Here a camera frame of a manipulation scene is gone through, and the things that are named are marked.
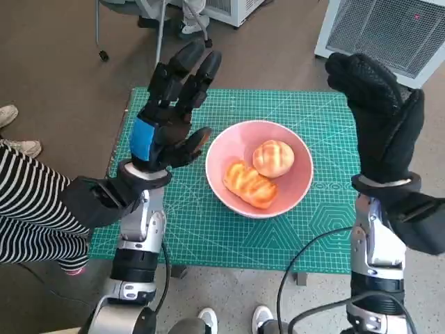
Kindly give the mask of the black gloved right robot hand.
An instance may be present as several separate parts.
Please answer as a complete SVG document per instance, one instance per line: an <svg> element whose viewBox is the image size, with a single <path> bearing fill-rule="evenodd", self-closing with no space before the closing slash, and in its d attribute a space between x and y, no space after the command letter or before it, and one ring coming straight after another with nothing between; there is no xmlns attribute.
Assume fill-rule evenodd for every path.
<svg viewBox="0 0 445 334"><path fill-rule="evenodd" d="M364 54L333 53L325 69L329 87L346 96L355 119L361 175L379 184L409 179L424 92L404 94L396 76Z"/></svg>

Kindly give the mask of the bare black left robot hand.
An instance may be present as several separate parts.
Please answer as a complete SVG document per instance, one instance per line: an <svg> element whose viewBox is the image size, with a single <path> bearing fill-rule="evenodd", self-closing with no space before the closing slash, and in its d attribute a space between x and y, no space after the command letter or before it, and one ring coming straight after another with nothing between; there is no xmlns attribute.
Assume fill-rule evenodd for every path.
<svg viewBox="0 0 445 334"><path fill-rule="evenodd" d="M195 74L205 46L190 42L167 63L158 63L148 86L149 98L138 113L130 138L132 164L154 173L192 163L211 135L203 127L192 135L192 112L201 107L219 70L222 54L211 51Z"/></svg>

